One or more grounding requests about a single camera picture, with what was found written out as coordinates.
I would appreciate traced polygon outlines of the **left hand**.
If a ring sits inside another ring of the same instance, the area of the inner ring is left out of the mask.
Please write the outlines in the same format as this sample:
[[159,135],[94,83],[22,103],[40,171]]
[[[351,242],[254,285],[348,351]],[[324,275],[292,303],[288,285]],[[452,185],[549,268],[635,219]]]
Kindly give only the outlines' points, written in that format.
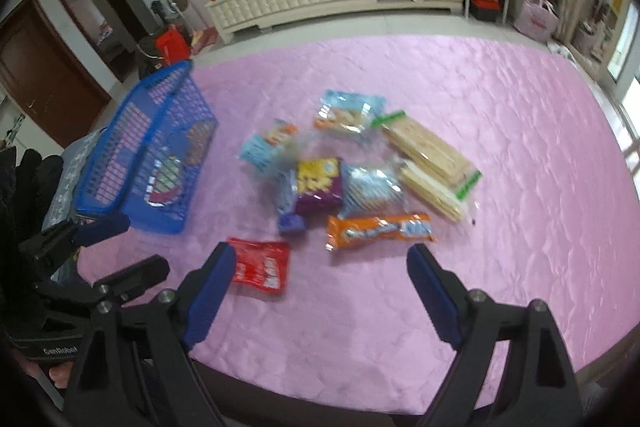
[[[33,361],[26,359],[20,351],[13,350],[12,355],[23,372],[32,378],[38,378],[42,374],[40,366]],[[72,373],[74,362],[67,361],[58,366],[49,369],[48,375],[55,388],[66,389],[70,381],[70,373]]]

